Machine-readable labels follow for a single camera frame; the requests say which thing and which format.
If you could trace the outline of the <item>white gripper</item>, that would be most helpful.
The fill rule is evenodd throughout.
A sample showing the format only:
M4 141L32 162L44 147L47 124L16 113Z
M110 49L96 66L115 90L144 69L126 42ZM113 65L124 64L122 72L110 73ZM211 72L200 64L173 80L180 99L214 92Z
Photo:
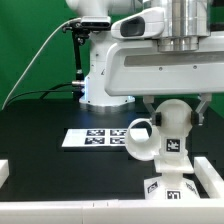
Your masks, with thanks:
M105 65L112 96L199 94L191 124L202 126L211 93L224 92L224 31L209 30L206 7L150 7L115 22ZM160 126L153 96L143 103Z

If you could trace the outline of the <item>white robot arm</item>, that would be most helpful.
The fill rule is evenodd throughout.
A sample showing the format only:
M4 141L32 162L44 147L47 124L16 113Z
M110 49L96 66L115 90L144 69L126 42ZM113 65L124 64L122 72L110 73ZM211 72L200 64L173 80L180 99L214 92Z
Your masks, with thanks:
M153 96L197 94L190 118L200 125L212 95L224 92L224 21L210 20L217 2L66 0L82 29L110 32L107 94L142 96L157 126L163 118L152 107Z

